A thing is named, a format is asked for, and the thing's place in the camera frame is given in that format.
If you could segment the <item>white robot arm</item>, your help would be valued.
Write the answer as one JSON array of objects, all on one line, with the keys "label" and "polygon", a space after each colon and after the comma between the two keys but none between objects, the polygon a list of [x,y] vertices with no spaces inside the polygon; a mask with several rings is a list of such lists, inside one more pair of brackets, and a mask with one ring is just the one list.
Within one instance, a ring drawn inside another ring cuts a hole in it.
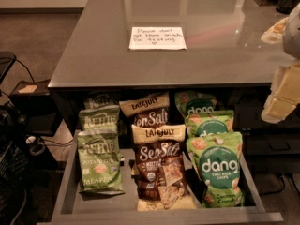
[{"label": "white robot arm", "polygon": [[300,5],[264,32],[261,41],[269,44],[281,42],[283,51],[295,59],[292,65],[280,66],[276,70],[271,93],[263,105],[261,119],[275,124],[285,120],[300,104]]}]

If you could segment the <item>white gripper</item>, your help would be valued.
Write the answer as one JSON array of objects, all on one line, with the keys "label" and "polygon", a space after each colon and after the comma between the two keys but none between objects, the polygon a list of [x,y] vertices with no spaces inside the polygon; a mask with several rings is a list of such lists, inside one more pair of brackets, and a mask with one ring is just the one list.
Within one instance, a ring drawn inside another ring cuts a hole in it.
[{"label": "white gripper", "polygon": [[271,97],[264,103],[261,119],[276,124],[284,121],[300,102],[300,64],[279,67],[271,84]]}]

